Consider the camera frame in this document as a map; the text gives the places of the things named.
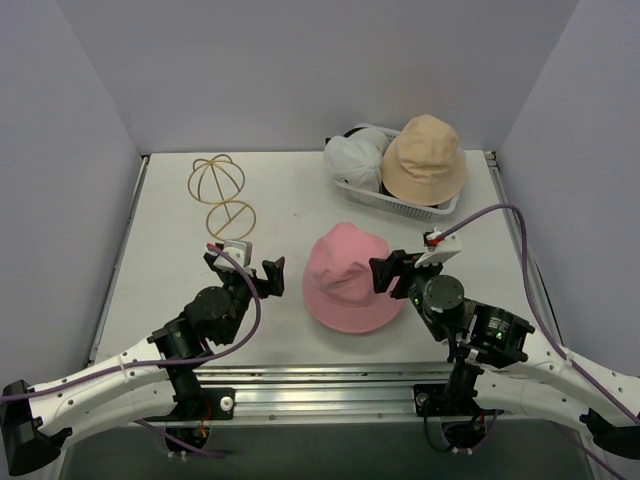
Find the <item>beige bucket hat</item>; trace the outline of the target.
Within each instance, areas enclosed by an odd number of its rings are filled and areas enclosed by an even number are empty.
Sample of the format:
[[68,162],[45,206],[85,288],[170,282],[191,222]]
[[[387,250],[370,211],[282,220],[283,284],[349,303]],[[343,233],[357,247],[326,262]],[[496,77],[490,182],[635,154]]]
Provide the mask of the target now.
[[392,196],[416,205],[440,205],[467,179],[455,129],[432,116],[412,118],[391,141],[381,164],[381,183]]

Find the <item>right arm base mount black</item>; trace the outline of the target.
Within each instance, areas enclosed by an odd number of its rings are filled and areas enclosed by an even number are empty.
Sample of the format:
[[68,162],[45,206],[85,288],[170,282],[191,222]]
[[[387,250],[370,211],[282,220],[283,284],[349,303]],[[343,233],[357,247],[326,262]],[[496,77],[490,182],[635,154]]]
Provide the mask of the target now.
[[414,384],[414,409],[418,417],[473,417],[481,409],[472,398],[454,398],[444,383]]

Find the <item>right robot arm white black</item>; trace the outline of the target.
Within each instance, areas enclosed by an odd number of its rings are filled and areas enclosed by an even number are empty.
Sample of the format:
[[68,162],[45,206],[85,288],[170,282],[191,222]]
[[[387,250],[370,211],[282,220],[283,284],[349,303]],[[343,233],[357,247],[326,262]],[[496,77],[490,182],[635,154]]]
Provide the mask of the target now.
[[512,411],[591,434],[602,450],[639,457],[639,380],[556,346],[540,328],[502,308],[468,298],[443,274],[457,244],[372,258],[373,288],[413,305],[453,369],[442,400],[455,412],[473,406]]

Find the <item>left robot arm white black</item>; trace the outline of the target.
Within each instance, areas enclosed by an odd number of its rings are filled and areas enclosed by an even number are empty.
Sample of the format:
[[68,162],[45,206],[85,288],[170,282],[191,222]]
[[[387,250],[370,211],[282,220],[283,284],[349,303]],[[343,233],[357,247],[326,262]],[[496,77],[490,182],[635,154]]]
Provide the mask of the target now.
[[8,473],[54,462],[75,443],[151,417],[190,419],[206,395],[196,376],[205,363],[247,343],[236,337],[249,308],[285,290],[284,258],[265,260],[259,278],[244,244],[210,244],[204,260],[221,283],[206,287],[176,318],[113,357],[50,382],[16,380],[1,394],[1,437]]

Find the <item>gold wire hat stand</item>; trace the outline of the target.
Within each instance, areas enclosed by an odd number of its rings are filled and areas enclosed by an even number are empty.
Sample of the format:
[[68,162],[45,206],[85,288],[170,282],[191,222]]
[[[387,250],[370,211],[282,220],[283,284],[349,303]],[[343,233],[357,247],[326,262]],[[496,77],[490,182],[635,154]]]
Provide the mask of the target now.
[[241,198],[246,187],[242,167],[226,153],[196,158],[186,181],[189,196],[207,207],[204,225],[216,241],[247,240],[257,224],[255,208]]

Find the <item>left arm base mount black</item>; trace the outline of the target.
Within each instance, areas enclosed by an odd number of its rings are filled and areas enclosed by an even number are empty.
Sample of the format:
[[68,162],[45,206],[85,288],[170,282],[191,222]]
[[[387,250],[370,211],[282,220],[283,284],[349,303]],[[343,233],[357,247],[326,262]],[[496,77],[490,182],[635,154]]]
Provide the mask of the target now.
[[203,388],[181,399],[165,416],[169,421],[218,421],[234,418],[235,393],[230,387]]

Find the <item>pink bucket hat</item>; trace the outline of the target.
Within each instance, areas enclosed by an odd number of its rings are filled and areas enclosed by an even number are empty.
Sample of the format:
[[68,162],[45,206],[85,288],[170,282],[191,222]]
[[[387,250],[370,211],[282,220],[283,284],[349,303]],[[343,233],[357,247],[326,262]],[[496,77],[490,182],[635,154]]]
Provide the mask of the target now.
[[402,302],[374,291],[372,258],[386,259],[383,238],[348,222],[336,224],[311,249],[302,289],[309,313],[324,326],[347,334],[366,334],[391,322]]

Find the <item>white baseball cap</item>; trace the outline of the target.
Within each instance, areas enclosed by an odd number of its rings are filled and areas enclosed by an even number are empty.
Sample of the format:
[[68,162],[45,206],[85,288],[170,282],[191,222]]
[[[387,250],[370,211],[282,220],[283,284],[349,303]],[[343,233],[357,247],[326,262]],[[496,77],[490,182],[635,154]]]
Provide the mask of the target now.
[[323,157],[331,177],[358,190],[378,192],[383,156],[368,140],[332,137]]

